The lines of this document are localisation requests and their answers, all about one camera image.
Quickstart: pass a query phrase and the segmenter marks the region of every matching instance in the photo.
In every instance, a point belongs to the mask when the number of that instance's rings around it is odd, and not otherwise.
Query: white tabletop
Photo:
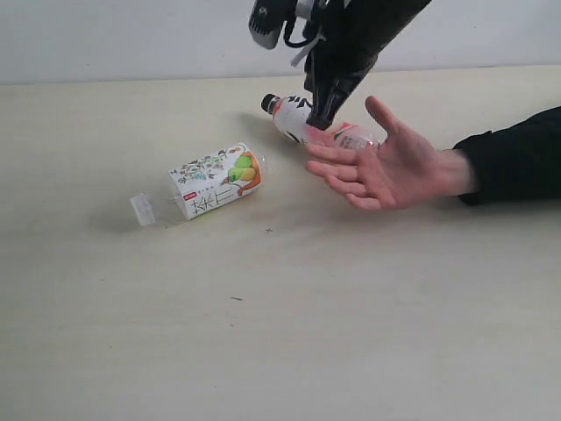
[[[558,205],[354,210],[259,108],[302,82],[0,87],[0,419],[561,419]],[[371,75],[340,116],[374,127],[367,93],[447,147],[560,105],[561,68]],[[261,191],[137,227],[240,140]]]

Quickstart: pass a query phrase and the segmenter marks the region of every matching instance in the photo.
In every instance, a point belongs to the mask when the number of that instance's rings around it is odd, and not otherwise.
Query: hand
[[[367,211],[394,210],[475,190],[461,152],[437,151],[373,96],[366,99],[366,109],[387,132],[381,145],[358,151],[307,146],[318,161],[309,161],[306,169],[351,204]]]

